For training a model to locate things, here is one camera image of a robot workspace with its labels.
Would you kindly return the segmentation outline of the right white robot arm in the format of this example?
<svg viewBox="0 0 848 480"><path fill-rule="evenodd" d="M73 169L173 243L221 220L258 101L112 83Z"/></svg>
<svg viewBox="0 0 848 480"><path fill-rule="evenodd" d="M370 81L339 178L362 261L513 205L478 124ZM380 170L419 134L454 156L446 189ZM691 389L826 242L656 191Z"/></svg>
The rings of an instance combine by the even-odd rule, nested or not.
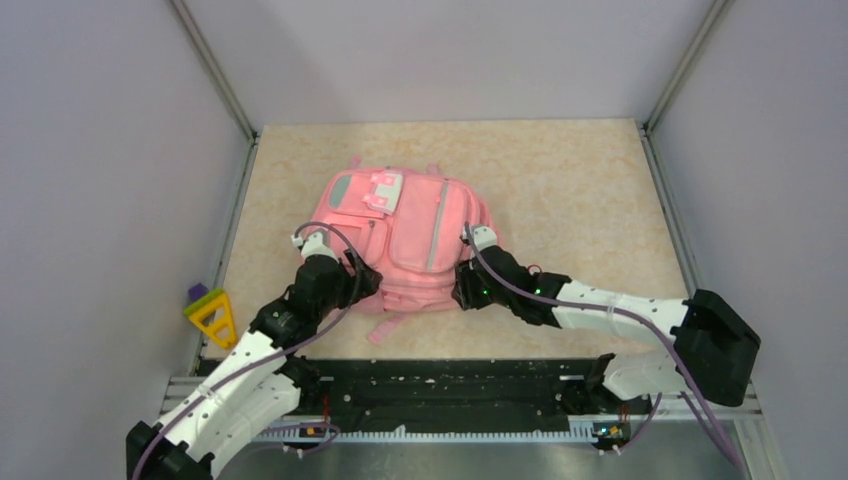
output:
<svg viewBox="0 0 848 480"><path fill-rule="evenodd" d="M531 272L499 246L459 262L454 273L451 295L463 310L499 305L530 325L596 330L653 346L596 360L586 397L600 412L644 394L690 392L726 407L744 401L761 339L713 291L698 289L684 299L621 294L564 274Z"/></svg>

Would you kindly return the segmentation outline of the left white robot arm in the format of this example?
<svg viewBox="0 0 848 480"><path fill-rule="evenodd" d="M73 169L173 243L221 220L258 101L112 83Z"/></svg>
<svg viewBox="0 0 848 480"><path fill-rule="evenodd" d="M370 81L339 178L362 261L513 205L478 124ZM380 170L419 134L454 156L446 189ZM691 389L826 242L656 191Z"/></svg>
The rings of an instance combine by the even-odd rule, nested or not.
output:
<svg viewBox="0 0 848 480"><path fill-rule="evenodd" d="M321 322L375 295L383 277L351 249L308 256L293 284L259 309L233 351L175 408L126 437L130 479L213 479L254 437L319 404L320 374L297 351Z"/></svg>

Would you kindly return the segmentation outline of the pink student backpack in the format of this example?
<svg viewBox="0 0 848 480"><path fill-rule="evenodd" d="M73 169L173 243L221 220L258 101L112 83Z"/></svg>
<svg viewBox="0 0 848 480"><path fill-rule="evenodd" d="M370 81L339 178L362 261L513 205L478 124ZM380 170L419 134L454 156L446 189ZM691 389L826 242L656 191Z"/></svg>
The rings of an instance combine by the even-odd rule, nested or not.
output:
<svg viewBox="0 0 848 480"><path fill-rule="evenodd" d="M362 168L352 161L330 181L302 233L323 233L337 255L354 248L381 274L355 312L404 317L458 309L455 267L471 256L462 240L466 226L493 229L490 208L437 166Z"/></svg>

